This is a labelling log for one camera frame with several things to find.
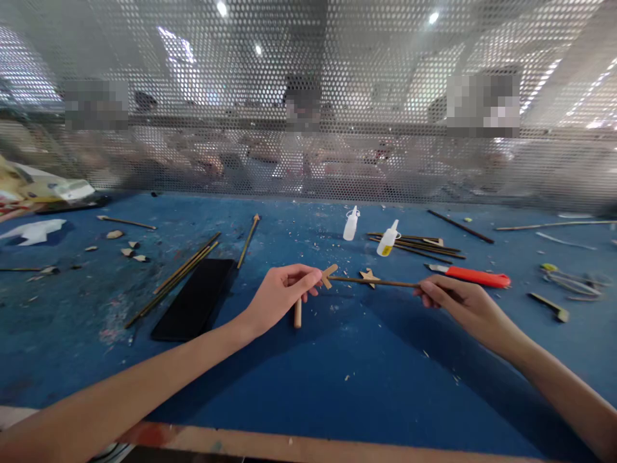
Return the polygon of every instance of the blue workbench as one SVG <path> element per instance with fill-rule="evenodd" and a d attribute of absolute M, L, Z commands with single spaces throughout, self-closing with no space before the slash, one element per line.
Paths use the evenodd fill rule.
<path fill-rule="evenodd" d="M 617 248 L 610 243 L 616 234 L 608 226 L 545 230 L 598 247 L 589 251 L 547 241 L 534 230 L 492 231 L 493 224 L 562 220 L 548 213 L 491 206 L 449 211 L 434 206 L 456 220 L 473 218 L 469 226 L 495 238 L 491 245 L 424 208 L 373 204 L 360 207 L 356 239 L 346 242 L 341 235 L 349 206 L 353 205 L 135 195 L 103 210 L 0 224 L 4 233 L 27 222 L 68 220 L 47 243 L 0 243 L 2 267 L 54 264 L 62 269 L 59 275 L 34 282 L 26 282 L 31 276 L 27 273 L 0 274 L 0 404 L 45 407 L 172 347 L 149 339 L 171 297 L 137 332 L 122 326 L 216 231 L 221 232 L 220 246 L 210 257 L 237 259 L 251 218 L 259 213 L 262 220 L 218 325 L 247 306 L 272 266 L 302 262 L 326 268 L 337 263 L 337 275 L 346 271 L 357 277 L 369 267 L 381 279 L 416 282 L 426 277 L 430 272 L 422 264 L 437 262 L 401 250 L 379 257 L 377 243 L 364 234 L 383 232 L 399 219 L 399 230 L 405 234 L 442 237 L 447 246 L 462 249 L 468 259 L 455 264 L 507 273 L 513 288 L 489 292 L 502 296 L 496 300 L 509 317 L 617 405 L 615 289 L 609 288 L 600 302 L 570 302 L 537 271 L 539 264 L 551 262 L 570 273 L 617 275 Z M 102 213 L 159 228 L 102 222 L 96 219 Z M 105 239 L 115 229 L 126 236 Z M 128 240 L 140 241 L 140 252 L 152 262 L 123 257 L 120 249 Z M 84 252 L 88 246 L 98 250 Z M 70 269 L 72 264 L 82 268 Z M 333 285 L 304 305 L 299 331 L 292 327 L 290 313 L 148 419 L 426 448 L 592 458 L 521 375 L 480 347 L 446 313 L 424 309 L 403 288 Z M 548 308 L 525 295 L 530 291 L 568 308 L 570 322 L 555 322 Z"/>

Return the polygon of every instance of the metal mesh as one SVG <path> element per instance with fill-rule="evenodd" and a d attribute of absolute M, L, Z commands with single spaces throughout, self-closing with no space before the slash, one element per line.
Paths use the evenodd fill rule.
<path fill-rule="evenodd" d="M 98 188 L 600 210 L 616 23 L 613 0 L 5 0 L 0 150 Z M 448 136 L 453 75 L 515 76 L 518 138 Z M 72 80 L 128 83 L 129 129 L 66 129 Z"/>

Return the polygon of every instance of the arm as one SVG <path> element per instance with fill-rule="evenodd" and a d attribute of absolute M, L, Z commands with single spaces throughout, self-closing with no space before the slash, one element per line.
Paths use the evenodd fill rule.
<path fill-rule="evenodd" d="M 551 403 L 593 453 L 617 462 L 617 410 L 533 342 L 478 285 L 433 275 L 415 295 L 446 309 L 475 339 L 510 362 Z"/>
<path fill-rule="evenodd" d="M 317 295 L 318 269 L 271 269 L 231 322 L 112 376 L 0 433 L 3 462 L 83 462 L 188 383 L 274 326 L 295 301 Z"/>

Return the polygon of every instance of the white glue bottle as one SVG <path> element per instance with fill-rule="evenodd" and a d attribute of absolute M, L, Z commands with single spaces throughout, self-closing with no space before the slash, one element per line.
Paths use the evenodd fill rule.
<path fill-rule="evenodd" d="M 389 256 L 392 247 L 394 247 L 394 241 L 400 238 L 400 233 L 397 232 L 397 225 L 398 220 L 395 220 L 392 227 L 388 228 L 384 233 L 384 236 L 381 237 L 379 246 L 377 246 L 377 254 L 379 254 L 380 256 Z"/>
<path fill-rule="evenodd" d="M 358 217 L 360 217 L 360 211 L 358 211 L 358 206 L 354 206 L 353 210 L 347 213 L 347 223 L 343 232 L 344 240 L 351 241 L 353 239 L 355 228 L 358 225 Z"/>

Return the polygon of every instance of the utility knife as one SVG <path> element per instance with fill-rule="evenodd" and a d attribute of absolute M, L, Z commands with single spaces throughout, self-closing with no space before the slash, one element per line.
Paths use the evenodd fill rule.
<path fill-rule="evenodd" d="M 478 283 L 484 286 L 505 288 L 510 286 L 510 277 L 508 275 L 494 275 L 492 273 L 480 272 L 478 270 L 464 269 L 460 267 L 446 267 L 434 264 L 424 264 L 427 269 L 438 271 L 447 277 L 458 278 L 472 283 Z"/>

